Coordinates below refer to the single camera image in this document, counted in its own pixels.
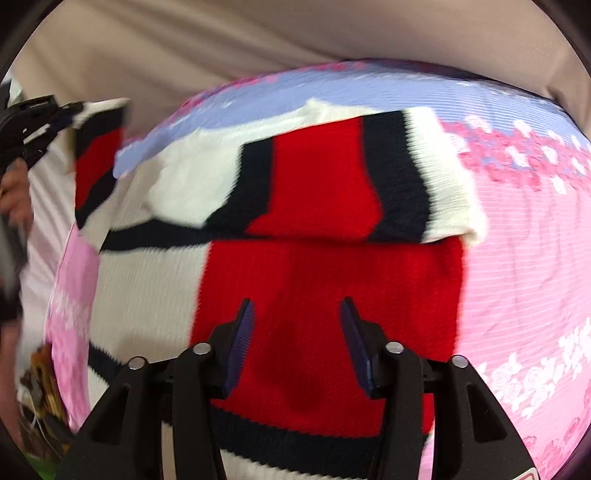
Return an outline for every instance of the black stripe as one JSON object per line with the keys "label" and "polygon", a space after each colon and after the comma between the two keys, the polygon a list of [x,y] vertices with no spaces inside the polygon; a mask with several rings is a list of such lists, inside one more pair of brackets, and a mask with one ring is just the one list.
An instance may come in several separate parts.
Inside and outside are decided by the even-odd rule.
{"label": "black stripe", "polygon": [[105,173],[97,182],[90,188],[88,198],[82,207],[76,209],[76,224],[82,230],[88,220],[88,217],[98,207],[104,203],[115,190],[116,179],[113,176],[113,169]]}
{"label": "black stripe", "polygon": [[111,230],[101,247],[102,252],[128,252],[139,248],[170,249],[205,245],[214,240],[244,239],[222,231],[191,228],[152,219],[121,230]]}
{"label": "black stripe", "polygon": [[370,239],[419,243],[429,219],[429,195],[408,152],[403,112],[364,116],[363,150],[384,212]]}
{"label": "black stripe", "polygon": [[75,158],[80,158],[96,138],[123,127],[124,119],[125,108],[123,106],[94,113],[80,128],[76,129]]}
{"label": "black stripe", "polygon": [[267,212],[272,162],[272,138],[243,145],[236,185],[226,204],[207,219],[208,228],[242,233]]}
{"label": "black stripe", "polygon": [[[90,344],[89,366],[110,383],[123,365]],[[170,409],[164,420],[170,424]],[[263,465],[310,475],[367,478],[378,444],[377,437],[326,437],[269,427],[220,408],[212,408],[212,422],[220,448]]]}

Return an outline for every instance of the light blue fabric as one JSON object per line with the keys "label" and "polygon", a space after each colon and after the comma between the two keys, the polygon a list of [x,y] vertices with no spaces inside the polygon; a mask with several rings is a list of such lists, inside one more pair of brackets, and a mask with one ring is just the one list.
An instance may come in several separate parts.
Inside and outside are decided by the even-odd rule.
{"label": "light blue fabric", "polygon": [[468,115],[477,115],[505,133],[520,119],[540,134],[552,130],[566,139],[575,135],[586,145],[570,117],[549,100],[447,67],[403,61],[352,61],[295,70],[222,87],[198,98],[202,102],[187,114],[122,149],[115,176],[196,129],[230,127],[280,115],[303,106],[310,98],[381,111],[429,106],[443,121],[463,121]]}

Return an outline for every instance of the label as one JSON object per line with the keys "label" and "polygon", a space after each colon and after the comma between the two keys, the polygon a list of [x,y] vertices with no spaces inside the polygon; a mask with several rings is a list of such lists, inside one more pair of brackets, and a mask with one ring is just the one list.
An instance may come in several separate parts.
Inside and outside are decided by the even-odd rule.
{"label": "label", "polygon": [[538,471],[535,468],[530,468],[525,473],[522,473],[513,480],[540,480],[540,476],[538,475]]}

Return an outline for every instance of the knitted sweater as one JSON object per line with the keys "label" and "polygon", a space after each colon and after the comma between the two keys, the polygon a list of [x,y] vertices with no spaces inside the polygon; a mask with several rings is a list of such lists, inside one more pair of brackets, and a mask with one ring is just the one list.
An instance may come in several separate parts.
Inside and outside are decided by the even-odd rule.
{"label": "knitted sweater", "polygon": [[463,249],[486,233],[434,112],[311,100],[195,131],[116,181],[124,105],[93,108],[75,125],[76,220],[100,251],[91,402],[130,357],[178,355],[247,297],[242,378],[212,411],[228,478],[366,477],[383,403],[356,384],[339,302],[353,297],[390,339],[445,361]]}

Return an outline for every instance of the red knit fabric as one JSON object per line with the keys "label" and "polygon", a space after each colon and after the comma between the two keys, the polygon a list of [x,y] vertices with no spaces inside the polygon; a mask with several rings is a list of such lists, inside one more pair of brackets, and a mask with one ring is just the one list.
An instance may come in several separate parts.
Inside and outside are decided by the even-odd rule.
{"label": "red knit fabric", "polygon": [[105,173],[113,169],[122,134],[122,130],[118,128],[96,137],[76,160],[76,208],[84,205],[91,188]]}
{"label": "red knit fabric", "polygon": [[[234,318],[245,297],[256,326],[242,378],[218,406],[302,433],[370,437],[381,401],[358,387],[339,323],[353,297],[361,316],[419,355],[453,352],[462,284],[462,245],[313,241],[214,242],[200,286],[191,342]],[[433,420],[427,400],[424,430]]]}
{"label": "red knit fabric", "polygon": [[274,138],[268,213],[247,233],[363,241],[382,218],[365,166],[362,119]]}

